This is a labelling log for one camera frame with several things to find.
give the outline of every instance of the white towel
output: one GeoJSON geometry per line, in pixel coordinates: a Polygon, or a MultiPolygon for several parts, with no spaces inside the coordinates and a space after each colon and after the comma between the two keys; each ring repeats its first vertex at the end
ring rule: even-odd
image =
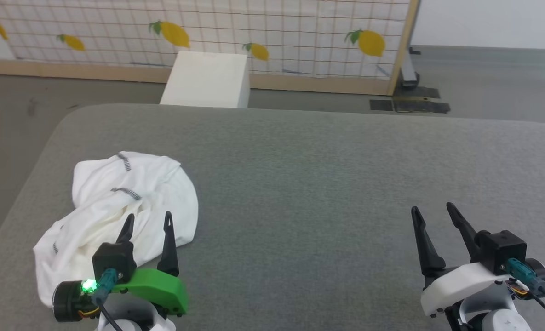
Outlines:
{"type": "Polygon", "coordinates": [[[123,151],[79,162],[72,201],[75,210],[55,222],[33,247],[37,291],[49,307],[62,281],[94,278],[91,257],[101,243],[115,242],[130,213],[135,215],[131,242],[138,266],[161,254],[166,211],[172,213],[177,246],[195,236],[195,187],[180,163],[169,157],[123,151]]]}

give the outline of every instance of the grid wall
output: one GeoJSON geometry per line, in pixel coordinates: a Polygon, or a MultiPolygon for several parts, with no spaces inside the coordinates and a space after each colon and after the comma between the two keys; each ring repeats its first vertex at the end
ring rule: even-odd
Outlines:
{"type": "Polygon", "coordinates": [[[389,80],[408,8],[409,0],[0,0],[0,26],[16,57],[30,61],[171,67],[191,50],[247,53],[254,74],[389,80]]]}

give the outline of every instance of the connector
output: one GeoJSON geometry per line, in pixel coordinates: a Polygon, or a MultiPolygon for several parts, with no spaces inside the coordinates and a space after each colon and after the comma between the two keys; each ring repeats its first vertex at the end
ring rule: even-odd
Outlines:
{"type": "Polygon", "coordinates": [[[117,270],[114,268],[109,268],[103,272],[103,275],[98,281],[97,289],[94,291],[91,297],[94,305],[99,306],[99,303],[104,304],[109,297],[109,293],[111,293],[113,287],[115,287],[117,279],[119,279],[119,276],[117,274],[117,270]]]}
{"type": "Polygon", "coordinates": [[[505,270],[512,277],[528,286],[533,295],[538,297],[543,296],[539,288],[545,287],[545,281],[538,277],[529,266],[512,257],[507,260],[505,270]]]}

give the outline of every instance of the white foam block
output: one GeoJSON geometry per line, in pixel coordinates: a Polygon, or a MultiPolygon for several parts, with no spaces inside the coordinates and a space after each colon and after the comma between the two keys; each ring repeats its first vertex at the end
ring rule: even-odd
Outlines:
{"type": "Polygon", "coordinates": [[[161,105],[247,108],[247,55],[180,51],[161,105]]]}

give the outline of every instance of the lemon print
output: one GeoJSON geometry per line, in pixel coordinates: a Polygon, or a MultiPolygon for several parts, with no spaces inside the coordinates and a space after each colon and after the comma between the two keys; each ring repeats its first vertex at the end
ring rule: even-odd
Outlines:
{"type": "Polygon", "coordinates": [[[72,50],[84,52],[85,51],[85,44],[83,44],[80,39],[76,38],[75,36],[71,35],[58,35],[56,36],[57,40],[60,40],[60,42],[63,42],[70,46],[72,50]]]}
{"type": "Polygon", "coordinates": [[[254,44],[253,42],[249,44],[243,44],[241,48],[245,48],[248,52],[252,52],[255,58],[261,59],[262,61],[268,61],[268,50],[266,47],[261,44],[254,44]]]}
{"type": "Polygon", "coordinates": [[[190,48],[189,35],[182,27],[170,22],[156,21],[150,23],[150,31],[152,29],[156,35],[160,35],[161,32],[164,38],[174,46],[190,48]]]}
{"type": "Polygon", "coordinates": [[[382,56],[384,51],[384,39],[377,32],[360,29],[348,32],[344,41],[348,40],[348,37],[350,37],[350,41],[353,45],[358,41],[358,48],[360,48],[364,54],[371,55],[372,57],[382,56]]]}
{"type": "Polygon", "coordinates": [[[9,37],[7,37],[7,32],[5,31],[5,28],[0,24],[0,35],[3,37],[4,40],[9,40],[9,37]]]}

